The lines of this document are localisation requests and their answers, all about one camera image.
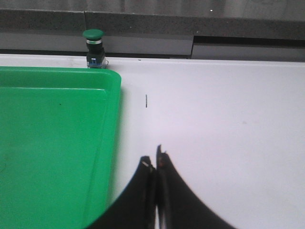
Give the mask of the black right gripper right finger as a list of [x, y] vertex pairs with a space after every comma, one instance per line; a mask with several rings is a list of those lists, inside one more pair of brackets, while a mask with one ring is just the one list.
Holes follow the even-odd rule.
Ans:
[[188, 187], [169, 155], [157, 146], [157, 207], [161, 229], [233, 229]]

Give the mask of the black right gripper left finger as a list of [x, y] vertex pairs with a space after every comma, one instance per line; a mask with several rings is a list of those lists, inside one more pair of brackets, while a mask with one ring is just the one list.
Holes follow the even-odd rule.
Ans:
[[156, 169], [142, 156], [128, 185], [88, 228], [153, 229], [156, 217]]

